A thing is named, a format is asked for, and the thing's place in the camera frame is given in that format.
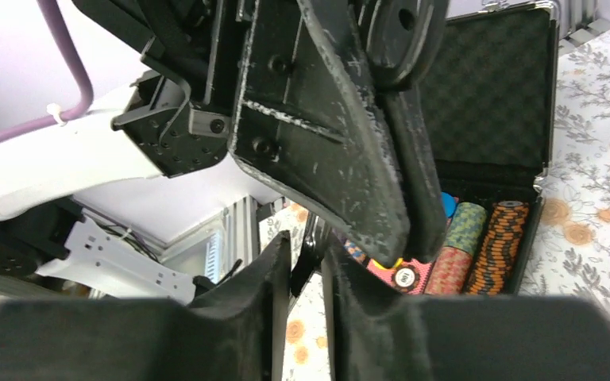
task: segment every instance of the white metal bracket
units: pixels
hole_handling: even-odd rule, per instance
[[[66,260],[52,260],[37,274],[84,284],[116,298],[172,298],[184,305],[195,297],[193,277],[169,269],[107,234],[90,218],[76,222]]]

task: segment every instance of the black cable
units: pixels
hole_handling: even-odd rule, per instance
[[[120,233],[120,232],[114,230],[114,228],[120,228],[120,229],[125,228],[120,225],[100,225],[99,227],[112,236],[120,237],[123,241],[125,241],[127,244],[132,246],[132,248],[134,250],[136,250],[137,252],[139,252],[140,254],[147,256],[149,259],[151,259],[157,263],[160,262],[157,255],[149,248],[149,246],[136,233],[134,233],[132,231],[128,231],[128,232],[126,232],[126,235],[125,235],[124,233]]]
[[[238,268],[240,268],[242,264],[242,260],[236,260],[235,264],[233,265],[233,267],[230,269],[230,271],[227,272],[227,274],[225,276],[223,276],[223,278],[221,278],[221,280],[218,281],[218,284],[221,284],[223,282],[225,282],[226,280],[228,280],[231,276],[233,276],[235,274],[235,272],[238,270]]]

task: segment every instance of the poker chip stack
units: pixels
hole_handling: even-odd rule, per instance
[[[460,293],[487,216],[485,208],[480,205],[463,202],[457,206],[446,235],[446,243],[431,271],[425,294]]]
[[[352,258],[357,260],[357,262],[359,262],[360,264],[364,263],[364,261],[366,260],[366,255],[364,254],[364,252],[361,251],[360,248],[353,244],[352,241],[345,241],[344,246],[345,250],[347,250],[347,252],[352,256]]]
[[[529,211],[529,205],[520,201],[503,201],[495,205],[464,294],[495,295],[501,292],[511,275]]]

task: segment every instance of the purple tube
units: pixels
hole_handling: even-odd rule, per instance
[[[69,34],[69,29],[64,22],[64,18],[62,17],[62,12],[60,11],[60,6],[57,4],[57,0],[37,1],[43,17],[45,18],[45,22],[48,24],[52,38],[55,39],[57,48],[60,50],[60,53],[62,53],[62,57],[67,63],[67,66],[80,89],[80,102],[73,108],[63,111],[61,114],[63,121],[71,121],[85,115],[94,100],[95,93],[92,90],[90,77],[88,77],[83,62],[80,60],[78,52],[75,49],[75,45]],[[55,118],[52,115],[27,121],[26,123],[1,131],[0,143],[56,124],[57,121],[55,121]]]

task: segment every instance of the cable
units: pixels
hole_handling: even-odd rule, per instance
[[[45,18],[45,22],[48,24],[48,29],[50,29],[52,38],[55,40],[57,48],[60,50],[69,71],[71,71],[71,74],[80,89],[80,101],[78,104],[69,110],[63,111],[60,115],[64,121],[71,121],[85,115],[90,108],[95,97],[94,91],[92,90],[92,83],[87,76],[83,61],[80,60],[78,52],[76,51],[71,35],[69,34],[69,29],[67,28],[64,17],[60,11],[60,6],[57,4],[57,0],[37,1],[43,17]],[[57,121],[52,115],[27,121],[10,129],[1,131],[0,143],[56,124]]]
[[[141,237],[139,237],[137,234],[135,234],[131,230],[128,229],[127,234],[125,235],[123,233],[120,233],[120,232],[114,230],[114,228],[124,229],[124,227],[120,226],[120,225],[100,225],[99,227],[112,236],[120,237],[122,241],[124,241],[127,244],[129,244],[130,246],[132,246],[132,248],[135,251],[139,252],[140,254],[147,256],[148,258],[150,258],[151,260],[153,260],[157,263],[160,262],[156,253],[153,252],[149,248],[149,246],[144,242],[143,239],[141,239]]]

